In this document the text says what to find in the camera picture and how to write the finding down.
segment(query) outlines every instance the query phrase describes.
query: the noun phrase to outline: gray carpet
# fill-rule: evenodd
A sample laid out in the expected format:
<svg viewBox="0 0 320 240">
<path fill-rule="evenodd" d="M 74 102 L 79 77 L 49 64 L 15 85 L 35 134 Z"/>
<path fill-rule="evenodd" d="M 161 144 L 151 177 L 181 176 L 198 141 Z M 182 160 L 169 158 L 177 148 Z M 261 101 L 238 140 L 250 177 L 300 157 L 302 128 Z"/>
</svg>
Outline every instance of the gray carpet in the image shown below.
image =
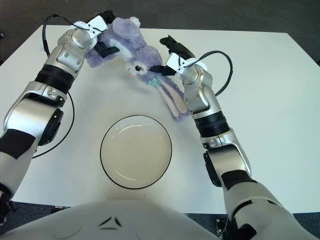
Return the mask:
<svg viewBox="0 0 320 240">
<path fill-rule="evenodd" d="M 136 16 L 142 28 L 284 32 L 315 61 L 320 60 L 319 0 L 0 0 L 0 29 L 6 34 L 0 42 L 0 60 L 5 61 L 52 13 L 75 22 L 105 10 L 113 10 L 123 18 Z M 50 24 L 65 22 L 54 20 Z M 0 234 L 46 216 L 53 209 L 46 205 L 16 205 L 19 209 L 0 228 Z M 216 215 L 189 217 L 214 231 Z M 320 213 L 295 217 L 320 238 Z"/>
</svg>

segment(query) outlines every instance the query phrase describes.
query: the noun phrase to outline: purple stuffed bunny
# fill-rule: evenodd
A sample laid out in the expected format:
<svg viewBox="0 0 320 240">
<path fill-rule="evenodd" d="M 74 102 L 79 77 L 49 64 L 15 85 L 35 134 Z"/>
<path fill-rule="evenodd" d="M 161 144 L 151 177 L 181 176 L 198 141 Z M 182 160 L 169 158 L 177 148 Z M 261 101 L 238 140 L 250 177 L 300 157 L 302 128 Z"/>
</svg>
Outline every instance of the purple stuffed bunny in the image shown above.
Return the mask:
<svg viewBox="0 0 320 240">
<path fill-rule="evenodd" d="M 190 114 L 184 103 L 183 93 L 171 78 L 149 71 L 152 66 L 163 65 L 162 58 L 156 48 L 147 45 L 139 27 L 140 22 L 136 17 L 117 17 L 108 25 L 108 30 L 100 35 L 99 41 L 107 47 L 117 47 L 119 52 L 102 58 L 92 49 L 86 55 L 87 62 L 90 67 L 95 68 L 115 56 L 121 56 L 130 75 L 156 87 L 167 103 L 172 117 L 181 121 Z"/>
</svg>

